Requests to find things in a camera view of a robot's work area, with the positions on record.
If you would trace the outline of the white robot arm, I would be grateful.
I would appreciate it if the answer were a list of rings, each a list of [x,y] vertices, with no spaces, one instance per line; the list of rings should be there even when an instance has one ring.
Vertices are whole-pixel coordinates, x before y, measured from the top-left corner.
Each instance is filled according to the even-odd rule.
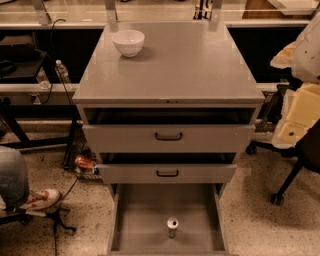
[[[290,68],[302,82],[285,92],[271,143],[281,149],[293,147],[320,119],[320,13],[317,13],[296,40],[284,47],[270,62],[278,69]]]

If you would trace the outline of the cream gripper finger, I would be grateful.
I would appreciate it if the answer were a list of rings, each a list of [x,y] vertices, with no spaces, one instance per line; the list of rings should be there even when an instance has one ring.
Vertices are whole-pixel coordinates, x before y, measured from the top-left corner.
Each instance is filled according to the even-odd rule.
[[[275,147],[294,147],[320,119],[320,85],[303,83],[284,95],[281,119],[276,125],[271,144]]]
[[[294,42],[288,44],[272,58],[270,65],[277,69],[290,68],[292,65],[294,49]]]

